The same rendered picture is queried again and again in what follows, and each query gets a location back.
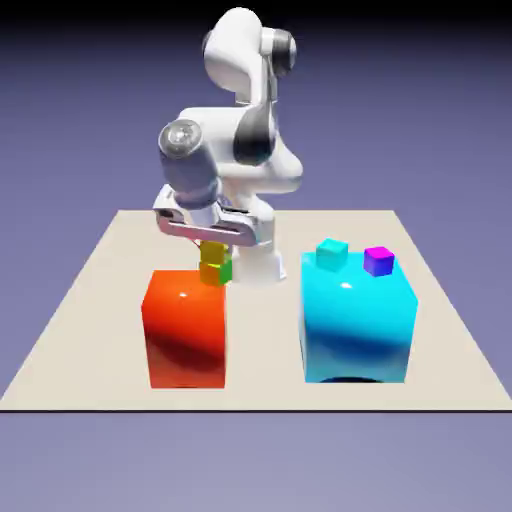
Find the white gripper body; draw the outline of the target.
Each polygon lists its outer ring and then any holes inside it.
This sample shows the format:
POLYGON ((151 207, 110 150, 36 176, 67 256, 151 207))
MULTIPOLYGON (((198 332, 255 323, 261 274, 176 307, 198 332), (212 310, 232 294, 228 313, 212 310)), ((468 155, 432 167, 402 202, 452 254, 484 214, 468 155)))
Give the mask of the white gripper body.
POLYGON ((156 209, 155 213, 157 225, 166 235, 244 247, 258 243, 256 219, 244 210, 221 206, 219 220, 207 227, 186 221, 176 208, 156 209))

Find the small yellow cube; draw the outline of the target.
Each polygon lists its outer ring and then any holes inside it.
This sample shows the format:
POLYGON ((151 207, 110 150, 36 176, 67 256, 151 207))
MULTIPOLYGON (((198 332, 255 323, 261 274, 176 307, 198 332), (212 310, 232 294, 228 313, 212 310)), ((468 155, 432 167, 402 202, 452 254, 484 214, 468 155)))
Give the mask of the small yellow cube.
POLYGON ((223 243, 206 240, 200 243, 200 261, 202 263, 223 265, 229 256, 229 247, 223 243))

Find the small green cube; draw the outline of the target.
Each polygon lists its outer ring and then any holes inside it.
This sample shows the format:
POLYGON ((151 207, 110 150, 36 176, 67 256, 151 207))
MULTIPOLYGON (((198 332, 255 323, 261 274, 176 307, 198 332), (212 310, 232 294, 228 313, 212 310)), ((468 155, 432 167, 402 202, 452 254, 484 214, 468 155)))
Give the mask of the small green cube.
POLYGON ((224 286, 232 280, 232 261, 227 260, 221 264, 201 261, 199 276, 202 283, 208 286, 224 286))

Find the small cyan cube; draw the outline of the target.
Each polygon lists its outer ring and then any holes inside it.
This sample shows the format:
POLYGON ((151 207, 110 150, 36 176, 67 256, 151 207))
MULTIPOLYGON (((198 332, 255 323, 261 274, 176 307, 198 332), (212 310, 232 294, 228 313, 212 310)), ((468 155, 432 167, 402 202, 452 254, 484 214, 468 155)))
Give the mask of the small cyan cube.
POLYGON ((331 272, 339 271, 347 262, 349 244, 332 238, 326 238, 315 250, 316 266, 331 272))

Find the small purple cube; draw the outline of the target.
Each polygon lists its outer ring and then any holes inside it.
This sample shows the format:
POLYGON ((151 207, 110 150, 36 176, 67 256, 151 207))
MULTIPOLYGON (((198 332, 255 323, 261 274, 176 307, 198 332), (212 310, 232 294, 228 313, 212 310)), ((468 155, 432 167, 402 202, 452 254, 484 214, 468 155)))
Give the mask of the small purple cube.
POLYGON ((393 272, 395 255, 383 246, 369 247, 364 250, 363 268, 373 277, 390 275, 393 272))

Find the large orange box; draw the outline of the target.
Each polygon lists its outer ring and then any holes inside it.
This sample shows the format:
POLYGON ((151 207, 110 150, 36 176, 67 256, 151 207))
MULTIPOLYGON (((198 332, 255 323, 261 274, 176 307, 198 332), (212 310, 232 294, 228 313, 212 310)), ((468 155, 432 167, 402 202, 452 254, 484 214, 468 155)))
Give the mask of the large orange box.
POLYGON ((226 299, 196 270, 156 270, 141 304, 150 385, 222 389, 226 299))

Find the large cyan box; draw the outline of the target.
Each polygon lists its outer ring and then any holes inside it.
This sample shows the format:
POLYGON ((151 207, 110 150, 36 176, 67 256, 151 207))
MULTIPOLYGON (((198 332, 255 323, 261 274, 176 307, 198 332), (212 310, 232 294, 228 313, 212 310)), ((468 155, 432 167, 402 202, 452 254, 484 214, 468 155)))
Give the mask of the large cyan box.
POLYGON ((375 277, 351 252, 336 272, 301 255, 300 345, 304 379, 321 383, 406 379, 418 299, 400 264, 375 277))

